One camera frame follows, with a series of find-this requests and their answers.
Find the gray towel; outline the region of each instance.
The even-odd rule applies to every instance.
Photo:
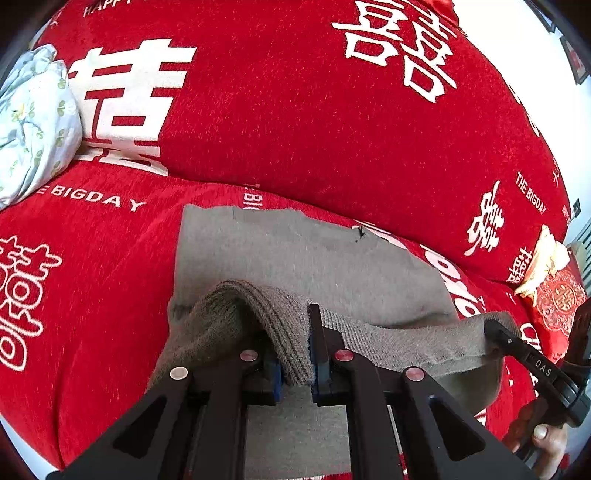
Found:
[[[485,342],[483,322],[492,316],[516,331],[511,318],[459,322],[438,272],[406,250],[293,210],[186,206],[170,336],[150,385],[178,365],[213,362],[265,329],[292,386],[280,406],[249,409],[247,478],[350,468],[345,409],[311,402],[312,301],[323,324],[376,365],[419,365],[473,413],[496,398],[502,362]]]

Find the red decorative cushion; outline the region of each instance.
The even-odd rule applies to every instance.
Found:
[[[571,258],[566,268],[549,275],[536,294],[535,306],[529,298],[525,302],[540,334],[542,352],[556,363],[569,349],[574,314],[587,299],[576,262]]]

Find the white chinese character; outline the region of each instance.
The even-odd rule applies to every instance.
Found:
[[[447,36],[447,34],[445,32],[443,32],[441,30],[442,28],[457,38],[457,35],[451,29],[447,28],[445,25],[443,25],[441,23],[441,20],[439,19],[439,17],[435,13],[431,12],[430,10],[427,10],[427,11],[423,10],[422,8],[416,6],[414,3],[410,2],[410,0],[400,0],[400,1],[404,2],[405,4],[410,5],[417,12],[425,15],[425,17],[427,17],[427,18],[419,17],[421,22],[423,22],[425,25],[428,25],[429,27],[431,27],[433,30],[435,30],[437,33],[439,33],[446,40],[448,40],[449,37]]]
[[[445,57],[453,55],[449,46],[442,40],[439,40],[435,35],[429,32],[429,30],[427,30],[422,25],[413,22],[413,27],[417,35],[417,39],[415,41],[417,49],[413,50],[412,48],[404,44],[400,45],[400,47],[406,53],[411,54],[425,62],[428,66],[435,70],[435,72],[437,72],[449,85],[451,85],[454,88],[457,88],[456,82],[440,68],[440,66],[445,65]],[[438,45],[436,46],[431,41],[431,39],[434,40],[435,43]],[[433,51],[437,53],[434,59],[430,59],[425,55],[425,45],[429,46]],[[431,87],[431,90],[425,90],[423,87],[413,82],[414,70],[419,70],[431,79],[431,81],[433,82],[433,87]],[[435,103],[435,100],[439,95],[443,95],[445,93],[441,80],[437,76],[433,75],[426,69],[419,66],[406,55],[404,56],[404,84],[406,86],[411,87],[421,96],[425,97],[427,100],[433,103]]]
[[[530,264],[532,252],[528,252],[525,248],[519,249],[519,255],[513,260],[513,268],[509,268],[509,277],[507,282],[520,283],[525,277],[525,270]]]
[[[159,161],[150,158],[160,157],[158,146],[135,142],[158,141],[172,104],[172,97],[153,97],[153,90],[184,85],[186,72],[161,71],[162,63],[191,62],[195,54],[195,48],[169,47],[170,41],[170,38],[144,40],[136,50],[105,55],[101,55],[102,48],[93,48],[85,59],[72,64],[69,73],[76,76],[70,79],[70,87],[80,108],[84,136],[90,139],[83,142],[83,147],[90,147],[91,154],[96,153],[96,148],[108,149],[109,154],[102,159],[104,163],[168,173]],[[128,71],[97,74],[113,67]],[[107,95],[107,98],[88,95],[100,90],[122,90],[122,93],[112,92],[113,97]],[[92,160],[95,156],[82,149],[80,159]]]
[[[480,248],[486,248],[490,252],[499,245],[496,230],[501,228],[505,223],[505,219],[502,216],[502,209],[495,203],[496,191],[500,182],[500,180],[497,180],[492,191],[486,192],[482,196],[480,215],[474,217],[472,225],[467,230],[468,242],[473,244],[472,248],[464,252],[464,255],[467,257],[472,255],[478,246]]]
[[[402,5],[397,4],[395,2],[383,2],[389,3],[394,5],[398,8],[404,8]],[[354,30],[354,31],[361,31],[367,33],[375,33],[376,35],[383,35],[384,37],[390,38],[391,40],[402,41],[398,35],[393,34],[390,32],[391,30],[400,30],[398,26],[398,22],[400,20],[408,20],[408,17],[404,15],[400,10],[395,8],[388,8],[383,7],[382,5],[374,5],[374,4],[367,4],[365,2],[356,1],[355,5],[359,9],[359,25],[354,24],[343,24],[343,23],[333,23],[332,26],[338,30]],[[389,15],[382,15],[377,14],[371,11],[368,11],[368,7],[375,8],[378,10],[382,10],[384,12],[389,13]],[[373,28],[371,26],[370,18],[377,18],[379,20],[385,21],[385,25],[379,28]]]
[[[13,235],[0,238],[0,362],[22,372],[27,366],[24,337],[41,335],[43,324],[31,317],[43,297],[42,281],[61,265],[47,245],[27,248]]]
[[[404,8],[402,5],[391,0],[383,0],[382,3],[390,4],[398,8]],[[392,31],[400,30],[400,27],[398,26],[399,21],[408,20],[404,13],[397,9],[384,7],[383,5],[367,4],[360,1],[356,1],[355,5],[359,10],[359,25],[333,23],[332,26],[337,30],[354,30],[366,33],[374,33],[376,35],[389,38],[390,40],[402,41],[402,38],[392,33]],[[368,11],[368,7],[381,10],[384,13],[388,13],[389,15],[382,15]],[[379,28],[374,28],[371,26],[371,18],[376,18],[378,21],[386,23]],[[364,37],[363,35],[357,35],[353,33],[346,33],[345,39],[347,40],[347,49],[345,51],[345,58],[347,59],[355,57],[357,59],[370,61],[371,63],[385,67],[387,65],[386,59],[388,57],[395,57],[398,55],[396,48],[394,48],[394,46],[387,41],[375,40],[370,37]],[[375,56],[358,52],[356,51],[356,48],[359,42],[380,45],[382,47],[382,53]]]
[[[505,84],[509,87],[509,91],[513,94],[513,97],[515,98],[515,100],[517,101],[517,103],[520,104],[523,107],[523,110],[525,110],[525,114],[527,116],[527,119],[530,122],[531,129],[534,131],[534,133],[536,134],[536,136],[539,137],[540,136],[540,130],[538,130],[538,127],[535,126],[535,123],[531,119],[529,113],[527,113],[527,110],[525,108],[525,105],[523,103],[521,103],[521,99],[517,95],[517,92],[515,90],[513,90],[513,87],[511,85],[509,85],[509,83],[507,83],[506,80],[505,80]]]

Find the red bedspread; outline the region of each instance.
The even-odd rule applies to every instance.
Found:
[[[0,413],[29,444],[63,467],[143,393],[186,203],[372,222],[440,270],[461,317],[509,310],[539,346],[493,281],[521,281],[542,224],[563,238],[560,170],[434,4],[71,0],[54,16],[40,42],[69,68],[81,161],[0,215]],[[479,416],[497,436],[533,398],[506,365]]]
[[[338,225],[360,225],[250,187],[87,162],[74,162],[33,197],[4,211],[0,263],[14,288],[5,288],[6,314],[0,316],[0,411],[58,467],[144,392],[168,335],[166,306],[187,203],[295,208]],[[536,342],[509,287],[466,274],[418,243],[374,231],[392,248],[407,248],[439,269],[460,318],[508,310],[524,338]],[[32,277],[35,271],[40,273]],[[510,361],[507,367],[501,395],[479,416],[499,437],[533,398],[529,374]]]

